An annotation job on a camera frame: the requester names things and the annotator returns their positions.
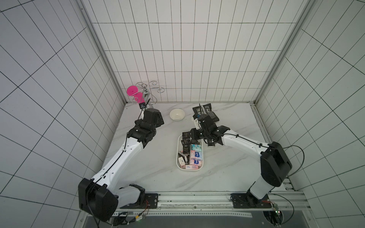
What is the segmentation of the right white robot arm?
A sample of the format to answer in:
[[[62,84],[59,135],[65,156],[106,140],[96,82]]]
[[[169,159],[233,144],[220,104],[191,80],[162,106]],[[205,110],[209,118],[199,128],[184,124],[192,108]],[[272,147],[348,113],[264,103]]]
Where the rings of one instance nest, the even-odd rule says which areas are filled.
[[[194,115],[193,120],[195,128],[190,131],[193,140],[232,147],[259,162],[260,175],[245,194],[248,201],[257,204],[289,177],[292,164],[280,143],[265,143],[244,137],[229,127],[217,126],[208,114]]]

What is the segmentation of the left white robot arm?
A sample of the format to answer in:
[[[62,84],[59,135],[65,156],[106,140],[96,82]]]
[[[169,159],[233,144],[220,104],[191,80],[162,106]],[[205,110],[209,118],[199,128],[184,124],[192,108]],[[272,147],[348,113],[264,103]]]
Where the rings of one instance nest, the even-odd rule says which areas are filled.
[[[156,135],[156,129],[164,124],[162,114],[154,108],[143,111],[143,117],[135,121],[126,140],[112,159],[91,179],[83,178],[78,185],[79,208],[90,214],[95,222],[108,221],[116,209],[132,205],[145,205],[145,189],[130,184],[116,188],[128,163],[141,152]]]

